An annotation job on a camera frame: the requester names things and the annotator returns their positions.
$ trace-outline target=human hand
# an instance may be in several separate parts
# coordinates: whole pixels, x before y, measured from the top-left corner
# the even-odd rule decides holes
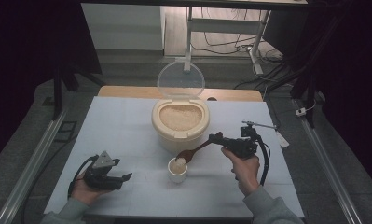
[[[75,187],[72,191],[72,198],[75,198],[86,205],[91,205],[99,196],[112,191],[90,188],[83,179],[84,174],[85,172],[77,177]]]
[[[254,155],[248,160],[243,160],[235,156],[226,147],[222,147],[221,151],[232,161],[233,169],[231,172],[235,173],[239,189],[244,196],[247,196],[258,189],[259,183],[257,181],[257,174],[260,166],[259,158]]]

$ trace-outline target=brown spoon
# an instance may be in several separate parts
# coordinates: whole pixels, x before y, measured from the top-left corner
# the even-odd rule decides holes
[[[216,134],[217,137],[223,137],[223,134],[221,132],[217,133]],[[194,148],[194,149],[186,149],[186,150],[183,150],[181,151],[177,156],[176,156],[176,160],[179,159],[179,158],[184,158],[186,160],[186,163],[189,163],[191,160],[192,160],[192,157],[194,156],[194,154],[200,150],[201,148],[203,147],[206,147],[207,145],[211,144],[212,142],[208,139],[206,142],[202,143],[202,145]]]

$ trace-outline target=sleeve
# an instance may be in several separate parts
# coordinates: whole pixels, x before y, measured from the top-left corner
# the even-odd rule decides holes
[[[253,213],[254,224],[303,224],[303,221],[285,205],[282,198],[272,199],[262,186],[245,197],[243,202]]]
[[[88,208],[79,200],[70,198],[59,214],[49,212],[43,217],[40,224],[85,224],[81,218]]]

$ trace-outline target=white cup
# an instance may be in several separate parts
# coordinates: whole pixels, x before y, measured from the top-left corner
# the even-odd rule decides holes
[[[169,173],[169,178],[171,181],[174,183],[181,183],[186,179],[186,171],[187,171],[187,165],[185,164],[184,167],[175,167],[176,158],[171,159],[168,162],[168,173]]]

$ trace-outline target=white tabletop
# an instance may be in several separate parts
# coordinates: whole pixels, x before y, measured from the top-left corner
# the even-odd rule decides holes
[[[253,214],[242,202],[232,163],[221,146],[210,144],[188,164],[186,180],[174,184],[168,178],[168,161],[176,155],[161,148],[151,123],[155,99],[95,97],[74,148],[65,164],[45,213],[58,213],[67,201],[67,188],[78,167],[90,156],[104,150],[120,159],[109,176],[133,173],[120,190],[105,194],[87,211],[110,217],[238,217]],[[241,137],[243,120],[272,125],[263,102],[207,102],[211,122],[202,136],[222,132],[225,137]],[[270,147],[269,171],[264,188],[272,197],[283,197],[287,206],[304,217],[296,190],[274,130],[255,127]],[[263,167],[263,156],[257,156]]]

